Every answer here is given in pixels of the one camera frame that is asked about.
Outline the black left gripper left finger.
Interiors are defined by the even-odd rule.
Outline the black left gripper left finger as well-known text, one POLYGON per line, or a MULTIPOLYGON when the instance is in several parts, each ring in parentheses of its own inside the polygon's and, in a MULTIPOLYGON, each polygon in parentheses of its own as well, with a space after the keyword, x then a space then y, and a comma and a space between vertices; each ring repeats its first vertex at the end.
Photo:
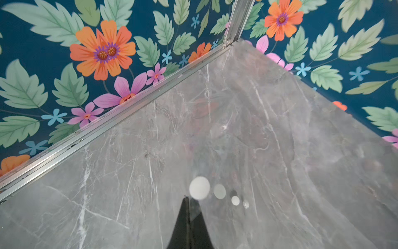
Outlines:
POLYGON ((189 198, 184 197, 176 219, 167 249, 190 248, 190 209, 189 198))

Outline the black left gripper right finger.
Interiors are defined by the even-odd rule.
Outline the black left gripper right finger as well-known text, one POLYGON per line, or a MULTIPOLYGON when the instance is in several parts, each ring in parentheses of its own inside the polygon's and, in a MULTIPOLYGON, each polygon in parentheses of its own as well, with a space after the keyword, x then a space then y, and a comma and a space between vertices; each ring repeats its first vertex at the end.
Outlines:
POLYGON ((190 248, 213 249, 200 203, 195 199, 189 200, 190 217, 190 248))

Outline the teal ruler set pouch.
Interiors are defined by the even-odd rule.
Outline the teal ruler set pouch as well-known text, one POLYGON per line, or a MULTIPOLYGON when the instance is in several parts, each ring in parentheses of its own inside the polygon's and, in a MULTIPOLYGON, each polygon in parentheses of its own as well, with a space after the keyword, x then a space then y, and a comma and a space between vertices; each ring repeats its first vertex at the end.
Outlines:
POLYGON ((177 88, 171 108, 178 119, 170 165, 183 190, 175 216, 194 215, 207 223, 243 222, 250 228, 293 227, 301 212, 286 162, 287 106, 258 89, 215 91, 177 88))

